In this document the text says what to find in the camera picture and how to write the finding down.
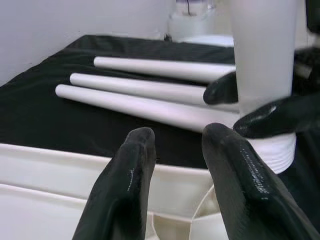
white rod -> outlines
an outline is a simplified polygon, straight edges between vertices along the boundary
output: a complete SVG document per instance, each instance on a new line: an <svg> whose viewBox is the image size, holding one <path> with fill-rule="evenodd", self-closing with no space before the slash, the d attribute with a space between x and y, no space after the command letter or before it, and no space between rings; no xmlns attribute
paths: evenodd
<svg viewBox="0 0 320 240"><path fill-rule="evenodd" d="M102 56L94 58L94 66L132 73L178 78L199 83L211 83L236 70L236 67L231 64L146 60Z"/></svg>
<svg viewBox="0 0 320 240"><path fill-rule="evenodd" d="M290 96L297 5L297 0L231 0L241 116ZM250 142L277 174L293 162L295 134Z"/></svg>
<svg viewBox="0 0 320 240"><path fill-rule="evenodd" d="M110 76L73 73L70 76L73 85L120 94L159 99L174 103L197 105L204 108L224 109L239 112L238 104L207 105L203 100L204 86L193 86L167 82L154 82Z"/></svg>
<svg viewBox="0 0 320 240"><path fill-rule="evenodd" d="M232 112L63 84L56 87L55 93L61 98L199 133L210 123L222 123L232 128L239 119L239 115Z"/></svg>

black cable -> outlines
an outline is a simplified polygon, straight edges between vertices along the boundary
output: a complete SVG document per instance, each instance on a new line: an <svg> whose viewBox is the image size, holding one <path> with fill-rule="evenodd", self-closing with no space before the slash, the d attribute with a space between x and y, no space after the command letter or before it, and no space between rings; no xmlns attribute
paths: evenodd
<svg viewBox="0 0 320 240"><path fill-rule="evenodd" d="M188 4L188 14L189 14L189 16L190 16L191 14L190 14L190 4L189 4L189 0L186 0L186 3Z"/></svg>

white plastic part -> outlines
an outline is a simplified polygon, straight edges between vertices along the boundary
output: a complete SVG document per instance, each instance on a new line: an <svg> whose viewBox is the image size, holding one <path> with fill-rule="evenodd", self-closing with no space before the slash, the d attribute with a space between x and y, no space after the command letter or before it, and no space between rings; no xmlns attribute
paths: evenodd
<svg viewBox="0 0 320 240"><path fill-rule="evenodd" d="M234 65L120 57L94 58L94 66L132 73L149 74L199 83L211 83L236 70Z"/></svg>
<svg viewBox="0 0 320 240"><path fill-rule="evenodd" d="M0 152L1 239L70 240L110 158L9 144ZM208 170L156 164L145 239L224 240L214 193Z"/></svg>
<svg viewBox="0 0 320 240"><path fill-rule="evenodd" d="M239 119L239 115L232 112L63 84L56 87L55 93L61 98L200 133L210 123L232 128Z"/></svg>
<svg viewBox="0 0 320 240"><path fill-rule="evenodd" d="M320 36L315 36L314 46L320 49Z"/></svg>
<svg viewBox="0 0 320 240"><path fill-rule="evenodd" d="M291 94L297 0L231 0L230 6L240 115L244 116ZM250 142L277 174L294 159L295 134Z"/></svg>
<svg viewBox="0 0 320 240"><path fill-rule="evenodd" d="M73 85L120 94L159 99L174 103L197 105L204 108L224 109L239 112L238 104L207 105L203 99L206 88L186 84L154 82L110 76L73 73Z"/></svg>

black rubber glove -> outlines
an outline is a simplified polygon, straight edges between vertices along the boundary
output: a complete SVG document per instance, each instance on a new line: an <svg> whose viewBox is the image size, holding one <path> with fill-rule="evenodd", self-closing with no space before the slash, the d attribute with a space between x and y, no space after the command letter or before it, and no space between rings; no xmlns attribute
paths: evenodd
<svg viewBox="0 0 320 240"><path fill-rule="evenodd" d="M73 240L144 240L156 164L150 128L131 131L96 180Z"/></svg>
<svg viewBox="0 0 320 240"><path fill-rule="evenodd" d="M320 66L309 79L293 78L293 96L271 102L239 119L233 129L246 138L268 138L320 126ZM211 83L203 94L209 105L238 101L234 72Z"/></svg>
<svg viewBox="0 0 320 240"><path fill-rule="evenodd" d="M230 240L319 240L285 185L249 142L219 123L206 126L202 152Z"/></svg>

white plastic tray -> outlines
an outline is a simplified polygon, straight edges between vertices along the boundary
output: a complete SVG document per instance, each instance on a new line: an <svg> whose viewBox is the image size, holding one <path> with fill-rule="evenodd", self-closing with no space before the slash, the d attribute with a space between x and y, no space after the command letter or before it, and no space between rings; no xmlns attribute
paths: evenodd
<svg viewBox="0 0 320 240"><path fill-rule="evenodd" d="M109 161L0 144L0 238L70 240L91 188ZM228 239L209 171L156 165L146 239Z"/></svg>

